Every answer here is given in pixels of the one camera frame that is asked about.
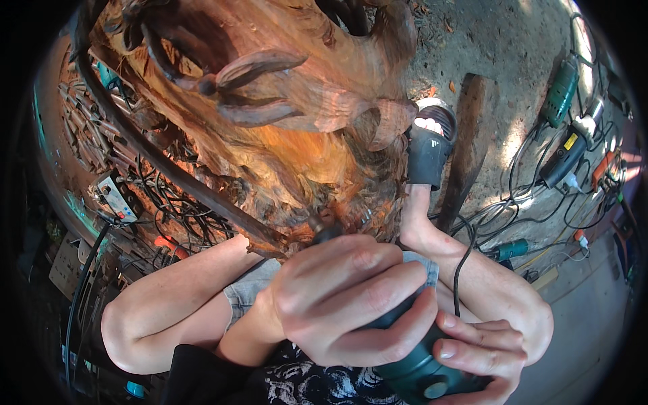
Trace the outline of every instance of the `angle grinder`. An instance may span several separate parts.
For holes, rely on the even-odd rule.
[[[313,245],[324,243],[343,234],[342,226],[339,223],[326,226],[316,214],[308,217],[308,224],[315,232]],[[423,288],[424,286],[421,286],[396,308],[362,329],[388,329],[411,308]],[[408,404],[424,405],[443,395],[482,391],[492,381],[490,377],[476,376],[451,369],[434,360],[432,347],[438,339],[452,339],[452,337],[442,332],[434,324],[405,358],[398,362],[374,367],[374,370],[385,380],[387,385]]]

